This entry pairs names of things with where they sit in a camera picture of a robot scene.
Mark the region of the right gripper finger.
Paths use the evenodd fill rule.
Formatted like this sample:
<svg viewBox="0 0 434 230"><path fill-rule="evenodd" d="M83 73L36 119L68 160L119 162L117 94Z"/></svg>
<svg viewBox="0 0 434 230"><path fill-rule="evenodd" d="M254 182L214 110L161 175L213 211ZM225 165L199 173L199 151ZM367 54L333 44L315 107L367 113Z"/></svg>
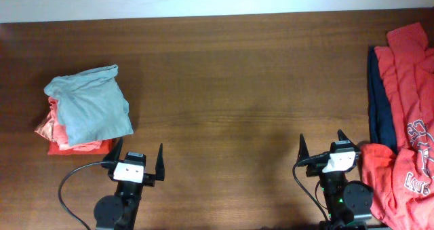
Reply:
<svg viewBox="0 0 434 230"><path fill-rule="evenodd" d="M300 161L303 161L305 159L308 159L310 157L309 150L307 148L306 141L304 139L304 135L300 134L299 136L299 150L298 150L298 157L297 157L297 163Z"/></svg>
<svg viewBox="0 0 434 230"><path fill-rule="evenodd" d="M354 146L354 143L347 137L347 135L342 131L337 131L338 142L337 145L346 145L346 146Z"/></svg>

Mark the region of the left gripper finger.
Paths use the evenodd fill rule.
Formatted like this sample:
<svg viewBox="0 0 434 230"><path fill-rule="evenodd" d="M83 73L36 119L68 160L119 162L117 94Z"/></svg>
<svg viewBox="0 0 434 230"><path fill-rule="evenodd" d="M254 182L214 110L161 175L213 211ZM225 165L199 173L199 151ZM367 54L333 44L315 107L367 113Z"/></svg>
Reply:
<svg viewBox="0 0 434 230"><path fill-rule="evenodd" d="M114 168L119 161L119 156L121 153L121 148L123 146L123 138L117 139L115 146L111 151L103 158L102 167L103 168Z"/></svg>
<svg viewBox="0 0 434 230"><path fill-rule="evenodd" d="M163 160L163 144L159 146L159 151L157 155L157 161L155 164L155 180L164 181L165 180L165 165Z"/></svg>

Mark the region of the red soccer t-shirt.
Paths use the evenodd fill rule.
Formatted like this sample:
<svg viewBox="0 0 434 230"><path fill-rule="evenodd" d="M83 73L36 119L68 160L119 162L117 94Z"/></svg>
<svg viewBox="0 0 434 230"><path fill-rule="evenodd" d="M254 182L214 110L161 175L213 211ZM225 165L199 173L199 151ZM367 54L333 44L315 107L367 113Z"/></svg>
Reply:
<svg viewBox="0 0 434 230"><path fill-rule="evenodd" d="M391 105L397 154L362 146L362 181L374 190L372 214L392 229L433 228L433 48L421 23L387 33L374 48Z"/></svg>

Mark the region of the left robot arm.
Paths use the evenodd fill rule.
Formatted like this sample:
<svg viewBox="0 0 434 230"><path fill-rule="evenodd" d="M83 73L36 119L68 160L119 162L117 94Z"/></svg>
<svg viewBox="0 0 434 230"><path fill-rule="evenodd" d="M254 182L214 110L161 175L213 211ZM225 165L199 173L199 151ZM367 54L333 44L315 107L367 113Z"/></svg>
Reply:
<svg viewBox="0 0 434 230"><path fill-rule="evenodd" d="M96 230L133 230L142 191L154 187L157 181L165 180L163 146L159 146L155 173L146 172L146 155L128 152L119 158L123 140L102 160L102 167L108 170L108 177L117 183L114 194L101 198L94 207Z"/></svg>

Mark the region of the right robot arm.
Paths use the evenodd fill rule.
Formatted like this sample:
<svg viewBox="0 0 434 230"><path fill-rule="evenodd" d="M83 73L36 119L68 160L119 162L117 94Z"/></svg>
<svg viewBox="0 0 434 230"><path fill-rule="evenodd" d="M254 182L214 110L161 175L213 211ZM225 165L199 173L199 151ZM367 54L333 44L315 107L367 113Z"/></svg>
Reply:
<svg viewBox="0 0 434 230"><path fill-rule="evenodd" d="M299 137L299 151L292 168L294 180L320 209L324 220L319 223L321 230L367 229L372 218L371 206L374 190L359 181L349 181L346 173L357 165L360 149L344 134L337 131L338 140L330 144L330 150L310 155L304 136ZM322 206L316 194L310 194L296 175L296 168L305 167L306 176L319 179L316 188L321 188L325 205Z"/></svg>

